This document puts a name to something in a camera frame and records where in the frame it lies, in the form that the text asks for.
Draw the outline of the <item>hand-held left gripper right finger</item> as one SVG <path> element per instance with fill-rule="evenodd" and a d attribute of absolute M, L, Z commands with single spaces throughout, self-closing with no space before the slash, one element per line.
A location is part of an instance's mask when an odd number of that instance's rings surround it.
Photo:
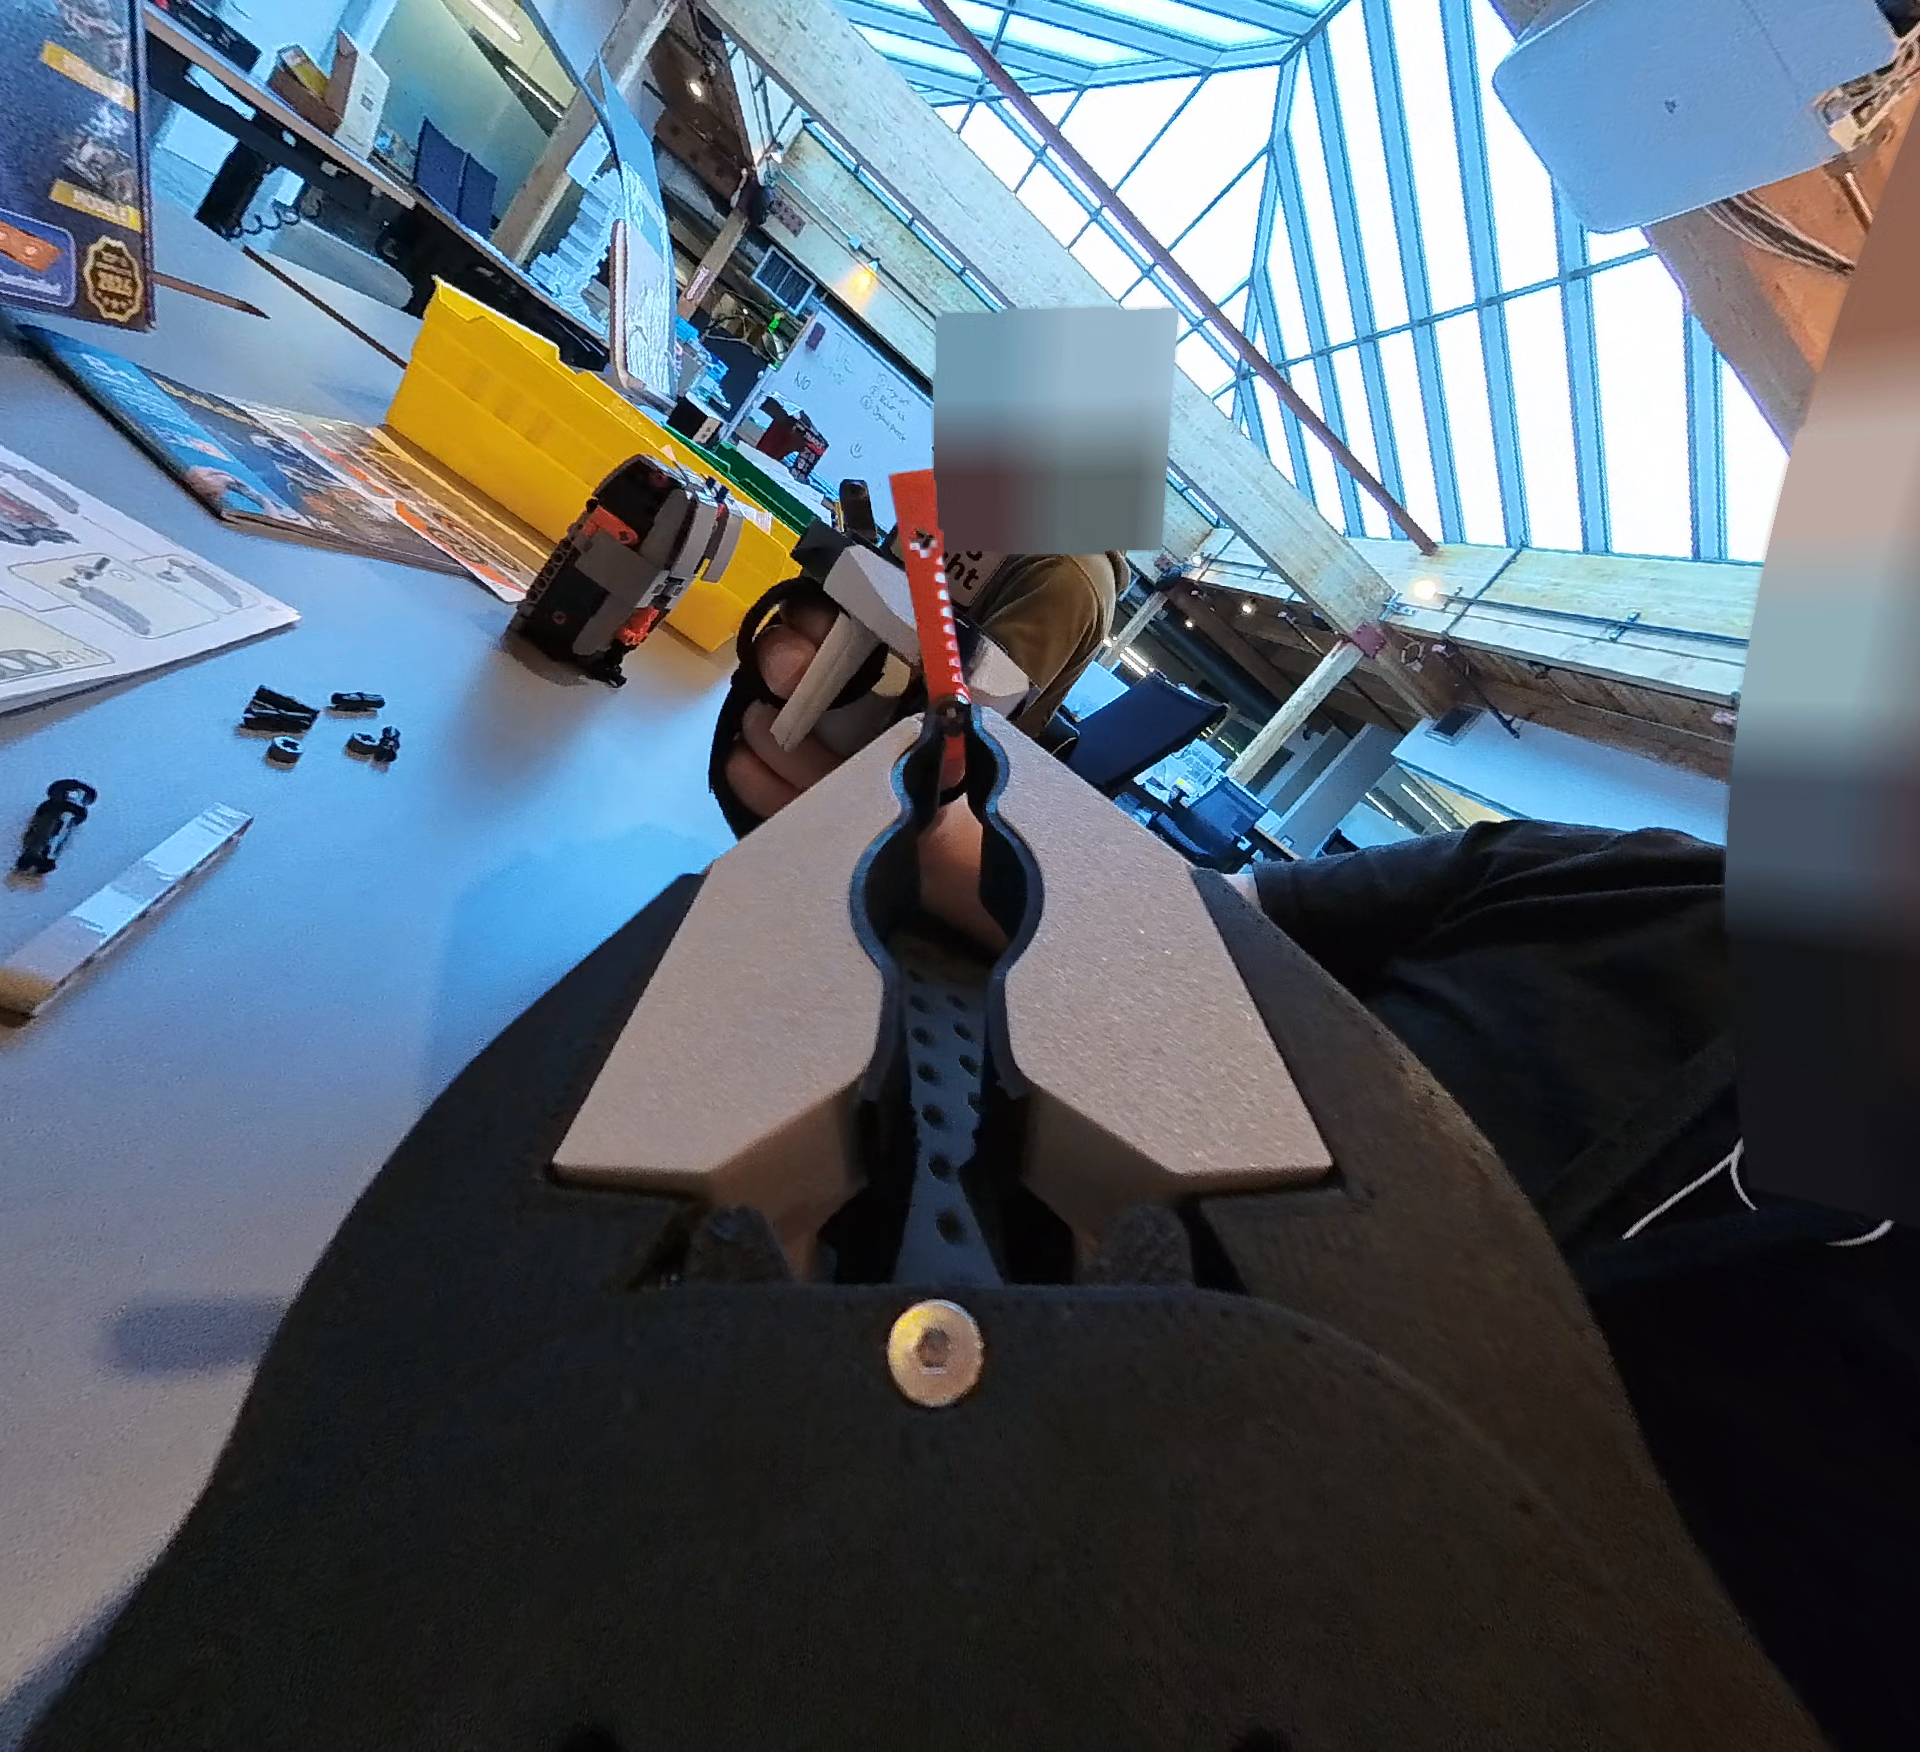
<path fill-rule="evenodd" d="M 1070 1283 L 1136 1207 L 1318 1189 L 1333 1159 L 1196 870 L 997 711 L 977 905 L 1004 938 L 968 1202 L 1008 1285 Z"/>

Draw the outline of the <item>toy robot body model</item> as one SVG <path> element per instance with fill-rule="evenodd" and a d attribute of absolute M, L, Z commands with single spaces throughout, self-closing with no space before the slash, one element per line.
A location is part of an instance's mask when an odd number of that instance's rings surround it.
<path fill-rule="evenodd" d="M 509 634 L 613 687 L 697 581 L 720 579 L 746 522 L 737 496 L 641 452 L 592 492 L 517 604 Z"/>

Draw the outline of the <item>blue cover booklet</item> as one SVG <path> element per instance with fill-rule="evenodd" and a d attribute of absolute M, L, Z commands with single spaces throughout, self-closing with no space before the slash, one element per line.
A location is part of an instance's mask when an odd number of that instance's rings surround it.
<path fill-rule="evenodd" d="M 16 335 L 217 521 L 391 565 L 469 575 L 347 469 L 275 431 L 253 409 L 196 394 L 47 324 L 21 324 Z"/>

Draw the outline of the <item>white ceiling device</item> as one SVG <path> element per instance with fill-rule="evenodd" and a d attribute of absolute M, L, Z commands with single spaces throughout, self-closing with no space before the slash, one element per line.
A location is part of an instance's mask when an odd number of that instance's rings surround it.
<path fill-rule="evenodd" d="M 1575 220 L 1646 228 L 1812 171 L 1916 42 L 1916 0 L 1555 0 L 1494 68 Z"/>

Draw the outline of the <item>open instruction booklet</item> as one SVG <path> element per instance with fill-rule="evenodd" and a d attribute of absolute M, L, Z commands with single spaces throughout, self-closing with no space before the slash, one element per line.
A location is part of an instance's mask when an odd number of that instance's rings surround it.
<path fill-rule="evenodd" d="M 129 684 L 302 614 L 30 459 L 3 452 L 3 711 Z"/>

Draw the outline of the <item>white orange leaflet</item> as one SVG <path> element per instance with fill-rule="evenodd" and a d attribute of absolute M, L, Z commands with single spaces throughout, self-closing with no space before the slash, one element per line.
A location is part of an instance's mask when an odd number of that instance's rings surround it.
<path fill-rule="evenodd" d="M 316 421 L 329 452 L 379 489 L 395 516 L 456 559 L 501 600 L 517 607 L 554 552 L 554 541 L 503 511 L 440 462 L 424 457 L 386 428 Z"/>

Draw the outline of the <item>white printed board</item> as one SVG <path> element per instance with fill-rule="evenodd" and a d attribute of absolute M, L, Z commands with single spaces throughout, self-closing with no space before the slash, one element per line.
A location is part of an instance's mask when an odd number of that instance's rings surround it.
<path fill-rule="evenodd" d="M 654 142 L 598 54 L 586 97 L 608 138 L 616 203 L 609 225 L 609 371 L 623 395 L 667 413 L 678 397 L 678 278 L 659 199 Z"/>

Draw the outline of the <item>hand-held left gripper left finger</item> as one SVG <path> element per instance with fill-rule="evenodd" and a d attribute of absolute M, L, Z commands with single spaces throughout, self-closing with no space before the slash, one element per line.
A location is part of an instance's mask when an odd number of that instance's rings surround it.
<path fill-rule="evenodd" d="M 884 977 L 853 930 L 857 862 L 896 827 L 894 723 L 720 855 L 556 1153 L 567 1183 L 763 1211 L 799 1275 L 864 1187 L 856 1096 Z"/>

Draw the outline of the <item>grey desk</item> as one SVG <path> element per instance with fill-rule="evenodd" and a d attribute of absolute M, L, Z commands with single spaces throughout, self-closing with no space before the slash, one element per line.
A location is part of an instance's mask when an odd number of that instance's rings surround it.
<path fill-rule="evenodd" d="M 554 672 L 464 577 L 232 530 L 4 328 L 4 444 L 302 612 L 281 635 L 4 719 L 4 864 L 100 789 L 4 954 L 211 804 L 227 862 L 3 1050 L 4 1746 L 205 1486 L 302 1283 L 422 1109 L 529 1002 L 730 842 L 733 662 L 654 635 Z M 331 714 L 339 690 L 386 699 Z M 350 757 L 393 725 L 393 765 Z M 303 760 L 275 767 L 276 734 Z"/>

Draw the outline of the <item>black car picture box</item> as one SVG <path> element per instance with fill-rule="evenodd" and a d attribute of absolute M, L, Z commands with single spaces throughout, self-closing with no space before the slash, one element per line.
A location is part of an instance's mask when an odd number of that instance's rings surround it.
<path fill-rule="evenodd" d="M 245 74 L 254 73 L 259 46 L 203 0 L 147 0 L 147 5 L 167 16 L 188 37 L 203 40 L 205 46 L 236 71 Z"/>

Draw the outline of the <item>orange toothed beam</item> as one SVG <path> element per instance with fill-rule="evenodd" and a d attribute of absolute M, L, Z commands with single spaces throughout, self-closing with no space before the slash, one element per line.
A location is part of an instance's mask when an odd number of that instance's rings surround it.
<path fill-rule="evenodd" d="M 932 704 L 971 699 L 959 622 L 948 590 L 948 555 L 941 527 L 938 485 L 930 469 L 892 476 L 901 565 L 906 572 L 920 645 L 920 667 Z"/>

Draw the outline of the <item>person's right hand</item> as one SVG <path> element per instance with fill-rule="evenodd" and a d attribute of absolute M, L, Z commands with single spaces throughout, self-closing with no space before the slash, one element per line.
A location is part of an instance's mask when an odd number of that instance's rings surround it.
<path fill-rule="evenodd" d="M 832 602 L 789 602 L 759 632 L 754 662 L 781 699 L 803 684 L 839 620 Z M 768 818 L 894 725 L 902 704 L 870 692 L 845 707 L 824 711 L 798 748 L 784 751 L 773 735 L 777 707 L 752 699 L 741 714 L 739 737 L 725 759 L 725 784 L 746 813 Z M 966 798 L 944 804 L 919 836 L 922 912 L 972 945 L 999 954 L 1008 945 L 1008 934 L 980 901 L 982 845 L 985 829 Z"/>

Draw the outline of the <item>black office chair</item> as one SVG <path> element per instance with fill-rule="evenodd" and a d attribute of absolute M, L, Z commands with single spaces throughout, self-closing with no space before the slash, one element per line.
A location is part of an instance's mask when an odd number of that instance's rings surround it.
<path fill-rule="evenodd" d="M 1060 760 L 1192 864 L 1238 874 L 1258 855 L 1268 810 L 1252 792 L 1222 776 L 1198 797 L 1146 787 L 1153 769 L 1187 757 L 1225 714 L 1222 701 L 1157 672 L 1088 719 L 1074 721 Z"/>

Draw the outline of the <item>cardboard box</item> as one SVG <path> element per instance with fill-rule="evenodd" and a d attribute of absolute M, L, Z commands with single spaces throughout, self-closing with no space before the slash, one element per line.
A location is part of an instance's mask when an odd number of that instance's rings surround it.
<path fill-rule="evenodd" d="M 328 66 L 291 42 L 275 54 L 268 77 L 273 95 L 358 158 L 372 156 L 389 87 L 387 71 L 345 30 Z"/>

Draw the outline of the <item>long black pin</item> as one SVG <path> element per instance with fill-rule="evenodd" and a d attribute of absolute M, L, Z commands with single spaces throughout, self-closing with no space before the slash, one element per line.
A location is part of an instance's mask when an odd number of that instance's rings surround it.
<path fill-rule="evenodd" d="M 13 875 L 50 875 L 74 834 L 89 818 L 98 798 L 100 790 L 86 780 L 53 780 L 22 829 Z"/>

